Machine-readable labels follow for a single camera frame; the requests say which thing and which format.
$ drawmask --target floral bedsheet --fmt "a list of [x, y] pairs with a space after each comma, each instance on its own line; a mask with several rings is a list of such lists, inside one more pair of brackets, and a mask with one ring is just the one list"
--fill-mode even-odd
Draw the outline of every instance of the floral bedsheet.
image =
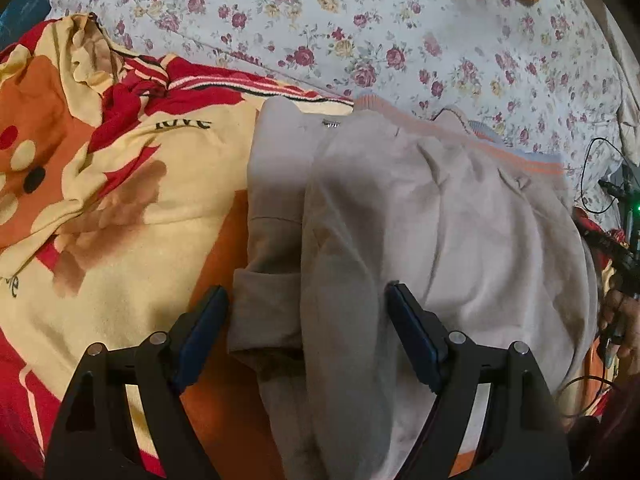
[[[616, 61], [582, 0], [50, 2], [54, 16], [95, 12], [138, 52], [172, 51], [342, 96], [374, 91], [424, 118], [455, 105], [510, 146], [560, 152], [576, 195], [590, 140], [621, 145]], [[589, 200], [605, 202], [594, 184], [613, 150], [603, 144], [590, 159]]]

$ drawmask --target black cable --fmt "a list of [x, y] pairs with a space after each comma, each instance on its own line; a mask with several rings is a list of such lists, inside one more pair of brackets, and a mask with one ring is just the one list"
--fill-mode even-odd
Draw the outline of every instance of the black cable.
[[619, 386], [617, 384], [614, 384], [612, 381], [609, 381], [608, 379], [605, 379], [604, 376], [607, 373], [606, 368], [604, 367], [604, 365], [602, 366], [602, 377], [598, 377], [596, 375], [583, 375], [581, 377], [576, 377], [575, 379], [569, 381], [567, 384], [565, 384], [562, 389], [558, 392], [558, 397], [560, 397], [565, 391], [566, 389], [571, 386], [574, 383], [577, 383], [578, 381], [584, 381], [584, 380], [594, 380], [594, 381], [600, 381], [600, 387], [598, 388], [598, 391], [595, 395], [595, 397], [593, 397], [593, 400], [591, 401], [591, 403], [584, 408], [583, 410], [580, 410], [580, 412], [575, 413], [574, 415], [565, 415], [564, 413], [561, 413], [561, 415], [564, 418], [578, 418], [580, 416], [583, 416], [585, 413], [587, 413], [592, 407], [593, 405], [598, 402], [598, 400], [600, 399], [600, 396], [602, 394], [605, 394], [609, 391], [609, 389], [607, 389], [606, 392], [604, 392], [604, 385], [608, 385], [611, 388], [615, 389], [615, 390], [620, 390]]
[[[609, 205], [606, 206], [606, 208], [604, 208], [602, 211], [594, 211], [594, 210], [591, 210], [591, 209], [589, 209], [587, 207], [587, 203], [586, 203], [586, 201], [584, 199], [584, 191], [583, 191], [583, 188], [582, 188], [582, 185], [584, 183], [584, 170], [587, 167], [587, 161], [589, 159], [589, 154], [591, 153], [591, 147], [593, 146], [593, 143], [596, 140], [602, 140], [602, 141], [606, 142], [609, 146], [611, 146], [614, 150], [616, 150], [620, 154], [622, 159], [627, 163], [628, 166], [630, 166], [630, 162], [626, 158], [626, 156], [619, 149], [617, 149], [617, 147], [609, 139], [605, 139], [604, 137], [593, 137], [593, 139], [591, 139], [591, 142], [589, 143], [589, 145], [587, 147], [587, 153], [584, 156], [584, 164], [582, 165], [582, 173], [580, 174], [580, 200], [582, 201], [582, 206], [584, 207], [585, 211], [588, 211], [589, 213], [594, 214], [594, 215], [601, 215], [604, 212], [608, 211], [611, 206], [613, 206], [613, 203], [616, 201], [616, 199], [612, 198], [611, 202], [609, 203]], [[634, 180], [636, 181], [636, 185], [638, 186], [638, 189], [640, 189], [640, 182], [638, 182], [638, 178], [636, 177], [636, 174], [633, 171], [631, 171], [631, 174], [634, 176]]]

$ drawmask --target black dot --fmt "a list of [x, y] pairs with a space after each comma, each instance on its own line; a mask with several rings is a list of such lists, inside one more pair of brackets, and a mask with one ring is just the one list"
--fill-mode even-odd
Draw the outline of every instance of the black dot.
[[24, 192], [33, 193], [34, 191], [36, 191], [36, 189], [38, 189], [38, 186], [42, 184], [45, 174], [46, 172], [44, 171], [44, 168], [42, 166], [33, 168], [24, 178], [24, 184], [22, 185]]

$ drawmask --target human hand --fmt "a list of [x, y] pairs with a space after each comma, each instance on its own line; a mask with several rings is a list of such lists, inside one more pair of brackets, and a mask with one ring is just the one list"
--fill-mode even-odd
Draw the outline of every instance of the human hand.
[[609, 323], [613, 322], [617, 312], [626, 315], [624, 341], [619, 348], [612, 347], [612, 351], [617, 351], [618, 357], [622, 359], [628, 357], [632, 351], [640, 353], [638, 352], [640, 350], [640, 301], [616, 290], [616, 285], [620, 286], [620, 278], [616, 275], [612, 276], [610, 284], [611, 289], [605, 296], [602, 305], [600, 329], [604, 330]]

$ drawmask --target gray garment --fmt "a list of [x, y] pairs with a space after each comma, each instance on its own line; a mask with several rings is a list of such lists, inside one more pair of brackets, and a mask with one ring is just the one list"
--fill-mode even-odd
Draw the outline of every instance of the gray garment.
[[[262, 108], [229, 350], [258, 373], [287, 478], [387, 479], [434, 397], [385, 314], [385, 284], [406, 283], [478, 344], [526, 341], [553, 391], [593, 339], [593, 262], [552, 186], [463, 133], [370, 110], [321, 120], [283, 98]], [[474, 410], [461, 452], [481, 425]]]

